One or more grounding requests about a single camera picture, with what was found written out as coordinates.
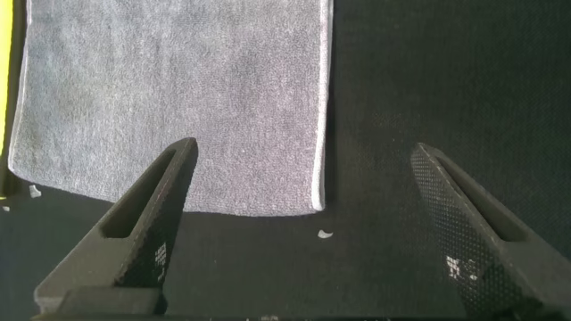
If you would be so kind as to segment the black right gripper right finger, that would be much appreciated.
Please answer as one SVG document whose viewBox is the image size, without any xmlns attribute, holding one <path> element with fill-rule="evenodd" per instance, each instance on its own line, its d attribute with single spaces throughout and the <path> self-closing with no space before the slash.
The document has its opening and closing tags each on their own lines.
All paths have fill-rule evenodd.
<svg viewBox="0 0 571 321">
<path fill-rule="evenodd" d="M 569 259 L 440 150 L 417 144 L 410 164 L 469 317 L 570 318 Z"/>
</svg>

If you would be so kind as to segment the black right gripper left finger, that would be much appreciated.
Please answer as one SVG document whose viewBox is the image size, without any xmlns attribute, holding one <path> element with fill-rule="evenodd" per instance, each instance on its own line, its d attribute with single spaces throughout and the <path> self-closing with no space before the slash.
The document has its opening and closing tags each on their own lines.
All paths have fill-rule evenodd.
<svg viewBox="0 0 571 321">
<path fill-rule="evenodd" d="M 43 315 L 157 315 L 198 144 L 169 145 L 34 291 Z"/>
</svg>

